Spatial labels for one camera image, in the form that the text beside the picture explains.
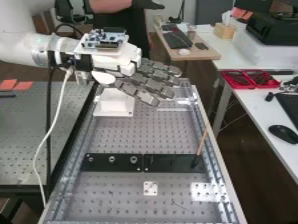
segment computer mouse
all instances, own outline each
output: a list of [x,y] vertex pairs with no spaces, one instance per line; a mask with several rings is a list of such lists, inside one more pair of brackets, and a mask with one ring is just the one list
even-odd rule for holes
[[191,55],[191,50],[180,49],[179,54],[183,55],[183,56]]
[[269,128],[269,131],[273,135],[276,135],[279,138],[281,138],[284,141],[287,141],[291,144],[298,144],[298,135],[296,132],[284,125],[273,125]]

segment circuit board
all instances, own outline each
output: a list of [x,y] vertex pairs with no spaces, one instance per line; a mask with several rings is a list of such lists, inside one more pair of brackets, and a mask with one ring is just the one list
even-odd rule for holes
[[95,29],[82,43],[86,49],[119,49],[126,40],[127,30],[123,28],[107,27]]

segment box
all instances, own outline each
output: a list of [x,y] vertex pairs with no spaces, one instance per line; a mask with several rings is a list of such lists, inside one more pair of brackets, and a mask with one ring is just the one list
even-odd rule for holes
[[221,39],[233,39],[236,29],[233,26],[225,26],[223,23],[216,23],[215,34]]

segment transparent acrylic panel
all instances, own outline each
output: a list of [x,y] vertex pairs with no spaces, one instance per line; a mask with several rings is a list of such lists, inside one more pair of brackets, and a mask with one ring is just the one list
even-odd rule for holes
[[[134,118],[87,119],[46,221],[237,223],[209,138],[205,173],[80,171],[86,153],[195,154],[205,131],[196,102],[184,80],[159,108],[136,101]],[[146,182],[158,184],[156,195],[144,194]]]

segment person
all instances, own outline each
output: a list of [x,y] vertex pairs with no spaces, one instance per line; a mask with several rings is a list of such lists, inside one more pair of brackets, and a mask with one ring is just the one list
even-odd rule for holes
[[146,9],[164,9],[154,0],[90,0],[95,12],[94,27],[123,27],[130,43],[143,49],[143,57],[151,58]]

